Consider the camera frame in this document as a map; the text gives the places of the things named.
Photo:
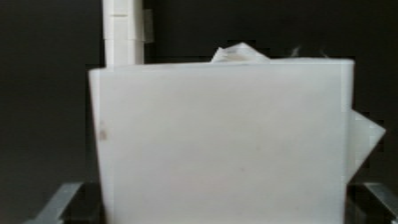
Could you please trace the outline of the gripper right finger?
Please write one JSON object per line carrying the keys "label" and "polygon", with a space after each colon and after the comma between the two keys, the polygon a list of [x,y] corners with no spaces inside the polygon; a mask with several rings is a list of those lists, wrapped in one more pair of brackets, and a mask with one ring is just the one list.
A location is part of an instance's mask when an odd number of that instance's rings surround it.
{"label": "gripper right finger", "polygon": [[398,224],[398,195],[379,182],[349,186],[345,224]]}

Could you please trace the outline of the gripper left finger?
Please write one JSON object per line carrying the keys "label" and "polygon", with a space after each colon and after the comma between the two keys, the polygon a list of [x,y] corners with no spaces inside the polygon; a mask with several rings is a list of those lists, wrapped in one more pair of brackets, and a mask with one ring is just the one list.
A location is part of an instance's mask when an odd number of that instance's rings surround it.
{"label": "gripper left finger", "polygon": [[23,224],[105,224],[98,183],[64,183],[38,216]]}

